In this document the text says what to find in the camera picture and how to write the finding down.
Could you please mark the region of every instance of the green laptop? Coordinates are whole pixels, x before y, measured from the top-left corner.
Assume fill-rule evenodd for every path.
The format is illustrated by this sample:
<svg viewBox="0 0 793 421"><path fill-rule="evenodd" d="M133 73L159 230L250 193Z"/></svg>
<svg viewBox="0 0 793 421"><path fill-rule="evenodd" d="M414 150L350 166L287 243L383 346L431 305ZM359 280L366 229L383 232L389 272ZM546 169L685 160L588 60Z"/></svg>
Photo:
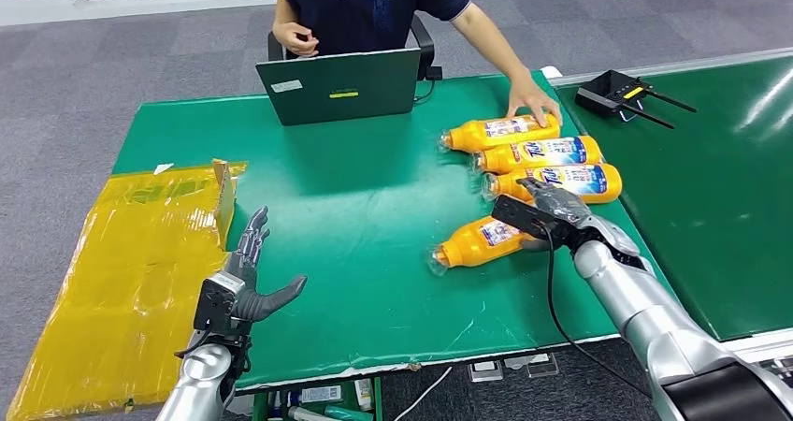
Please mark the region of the green laptop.
<svg viewBox="0 0 793 421"><path fill-rule="evenodd" d="M256 65L281 124L410 112L419 49L348 53Z"/></svg>

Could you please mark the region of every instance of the orange bottle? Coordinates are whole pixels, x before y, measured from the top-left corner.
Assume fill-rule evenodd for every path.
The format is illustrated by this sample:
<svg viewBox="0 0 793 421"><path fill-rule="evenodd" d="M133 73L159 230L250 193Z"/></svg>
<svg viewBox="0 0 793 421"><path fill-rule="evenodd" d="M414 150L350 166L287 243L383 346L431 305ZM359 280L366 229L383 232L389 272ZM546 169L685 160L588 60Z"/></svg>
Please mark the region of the orange bottle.
<svg viewBox="0 0 793 421"><path fill-rule="evenodd" d="M481 171L505 174L518 168L597 164L600 148L589 136L551 138L500 145L473 154L473 166Z"/></svg>
<svg viewBox="0 0 793 421"><path fill-rule="evenodd" d="M476 267L520 250L521 240L534 240L491 216L457 229L432 253L430 268L442 276L451 267Z"/></svg>
<svg viewBox="0 0 793 421"><path fill-rule="evenodd" d="M547 126L542 127L531 115L510 119L471 120L440 135L440 146L463 152L480 152L498 145L526 140L558 138L561 127L551 114L545 114Z"/></svg>
<svg viewBox="0 0 793 421"><path fill-rule="evenodd" d="M517 180L533 176L537 181L558 185L579 196L584 203L611 203L622 193L622 178L616 167L609 164L594 166L561 166L521 168L506 175L485 173L482 195L494 199L499 195L510 195L531 202L531 194Z"/></svg>

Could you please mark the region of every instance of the dark blue t-shirt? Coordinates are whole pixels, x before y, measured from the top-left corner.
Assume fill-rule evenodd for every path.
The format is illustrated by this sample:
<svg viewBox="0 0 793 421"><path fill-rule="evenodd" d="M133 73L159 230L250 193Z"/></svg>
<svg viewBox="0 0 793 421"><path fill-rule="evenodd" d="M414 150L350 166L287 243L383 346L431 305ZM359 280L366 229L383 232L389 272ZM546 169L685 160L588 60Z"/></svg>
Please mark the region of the dark blue t-shirt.
<svg viewBox="0 0 793 421"><path fill-rule="evenodd" d="M469 0L287 0L299 23L319 39L319 54L405 47L413 12L449 21Z"/></svg>

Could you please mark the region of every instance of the man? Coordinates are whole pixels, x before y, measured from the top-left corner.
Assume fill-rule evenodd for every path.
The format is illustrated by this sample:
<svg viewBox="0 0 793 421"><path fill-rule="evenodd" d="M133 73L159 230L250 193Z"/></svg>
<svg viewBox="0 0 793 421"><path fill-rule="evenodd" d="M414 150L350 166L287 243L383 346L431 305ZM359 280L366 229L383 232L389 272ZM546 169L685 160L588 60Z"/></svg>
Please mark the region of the man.
<svg viewBox="0 0 793 421"><path fill-rule="evenodd" d="M542 125L544 109L562 120L556 102L537 86L507 39L470 0L278 0L273 34L300 56L401 49L416 10L451 22L510 79L507 117L529 108Z"/></svg>

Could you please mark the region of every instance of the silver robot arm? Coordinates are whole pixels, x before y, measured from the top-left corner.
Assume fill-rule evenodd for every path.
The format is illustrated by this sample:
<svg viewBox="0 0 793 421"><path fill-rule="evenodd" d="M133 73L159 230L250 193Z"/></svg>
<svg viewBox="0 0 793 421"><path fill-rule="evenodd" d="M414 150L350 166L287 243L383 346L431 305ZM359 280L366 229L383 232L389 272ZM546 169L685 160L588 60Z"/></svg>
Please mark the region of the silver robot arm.
<svg viewBox="0 0 793 421"><path fill-rule="evenodd" d="M790 421L793 390L732 354L691 319L617 225L561 188L519 180L536 208L500 196L493 216L567 246L575 268L647 371L664 421Z"/></svg>
<svg viewBox="0 0 793 421"><path fill-rule="evenodd" d="M305 276L295 277L269 295L256 293L256 265L267 208L248 222L236 251L223 269L204 280L188 348L181 358L179 378L157 421L217 421L234 397L234 383L250 369L251 327L300 295Z"/></svg>

